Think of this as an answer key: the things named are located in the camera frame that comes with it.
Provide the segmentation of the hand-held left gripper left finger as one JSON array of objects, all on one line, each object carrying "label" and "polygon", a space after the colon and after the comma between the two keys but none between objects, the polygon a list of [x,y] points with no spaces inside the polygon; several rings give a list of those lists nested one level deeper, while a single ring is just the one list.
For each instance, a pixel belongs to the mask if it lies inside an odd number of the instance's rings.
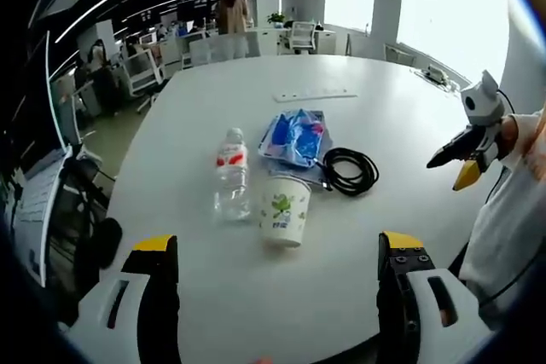
[{"label": "hand-held left gripper left finger", "polygon": [[67,339],[89,363],[179,363],[178,279],[176,235],[135,244],[81,299]]}]

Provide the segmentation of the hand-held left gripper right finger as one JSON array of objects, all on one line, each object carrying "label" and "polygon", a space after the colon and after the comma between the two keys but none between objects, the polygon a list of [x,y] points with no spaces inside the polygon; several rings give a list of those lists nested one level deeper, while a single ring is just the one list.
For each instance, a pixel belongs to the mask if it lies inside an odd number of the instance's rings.
[{"label": "hand-held left gripper right finger", "polygon": [[466,363],[490,341],[478,299],[418,239],[379,234],[378,282],[378,363]]}]

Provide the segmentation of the person's right hand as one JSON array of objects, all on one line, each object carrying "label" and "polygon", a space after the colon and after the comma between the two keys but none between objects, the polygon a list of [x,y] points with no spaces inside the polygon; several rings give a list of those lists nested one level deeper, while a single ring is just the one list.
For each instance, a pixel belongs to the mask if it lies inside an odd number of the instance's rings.
[{"label": "person's right hand", "polygon": [[519,128],[515,118],[511,115],[505,116],[501,124],[501,138],[507,150],[512,150],[519,136]]}]

